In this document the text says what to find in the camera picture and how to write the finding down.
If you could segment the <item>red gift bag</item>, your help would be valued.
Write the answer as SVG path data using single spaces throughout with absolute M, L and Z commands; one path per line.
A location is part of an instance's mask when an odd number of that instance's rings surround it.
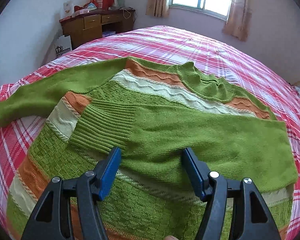
M 114 4 L 114 0 L 92 0 L 92 2 L 98 9 L 102 10 L 108 10 Z

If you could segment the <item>right beige curtain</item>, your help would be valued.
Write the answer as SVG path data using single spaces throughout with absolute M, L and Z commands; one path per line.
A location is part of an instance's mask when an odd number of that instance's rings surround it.
M 251 0 L 231 0 L 223 33 L 245 42 L 249 35 L 251 17 Z

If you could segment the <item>brown wooden desk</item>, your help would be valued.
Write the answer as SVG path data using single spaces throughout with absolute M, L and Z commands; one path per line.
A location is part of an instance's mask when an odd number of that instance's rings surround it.
M 107 31 L 115 34 L 133 30 L 135 9 L 93 10 L 59 22 L 63 35 L 70 36 L 72 48 L 103 37 Z

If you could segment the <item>white box on desk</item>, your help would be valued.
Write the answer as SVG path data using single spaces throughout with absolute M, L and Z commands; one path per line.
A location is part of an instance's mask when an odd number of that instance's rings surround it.
M 63 3 L 63 17 L 70 17 L 74 13 L 74 5 L 72 1 Z

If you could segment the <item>green striped knit sweater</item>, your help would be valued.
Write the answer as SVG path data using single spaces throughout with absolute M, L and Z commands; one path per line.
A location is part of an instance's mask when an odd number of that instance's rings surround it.
M 0 127 L 27 116 L 42 128 L 8 189 L 6 228 L 15 239 L 51 178 L 75 178 L 113 147 L 122 161 L 100 207 L 112 239 L 193 239 L 205 205 L 181 166 L 186 147 L 225 178 L 251 178 L 277 226 L 290 221 L 298 173 L 285 123 L 192 62 L 125 57 L 66 68 L 0 102 Z

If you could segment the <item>white paper shopping bag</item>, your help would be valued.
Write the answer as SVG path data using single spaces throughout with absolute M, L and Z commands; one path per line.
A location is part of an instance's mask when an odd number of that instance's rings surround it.
M 55 41 L 55 52 L 57 57 L 72 51 L 71 36 L 62 35 Z

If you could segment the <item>red plaid bed cover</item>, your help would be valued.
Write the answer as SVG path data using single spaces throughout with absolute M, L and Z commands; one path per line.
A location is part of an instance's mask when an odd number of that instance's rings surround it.
M 242 87 L 271 108 L 277 120 L 286 125 L 298 173 L 291 195 L 290 221 L 278 228 L 283 239 L 296 237 L 300 232 L 300 97 L 296 89 L 284 79 L 232 46 L 173 27 L 138 29 L 88 42 L 45 64 L 18 82 L 0 86 L 0 102 L 11 96 L 19 87 L 32 84 L 66 68 L 125 57 L 168 66 L 192 62 L 203 74 L 214 75 Z M 8 189 L 16 168 L 26 157 L 26 147 L 34 141 L 41 128 L 38 116 L 27 116 L 16 124 L 0 127 L 0 223 L 7 232 Z

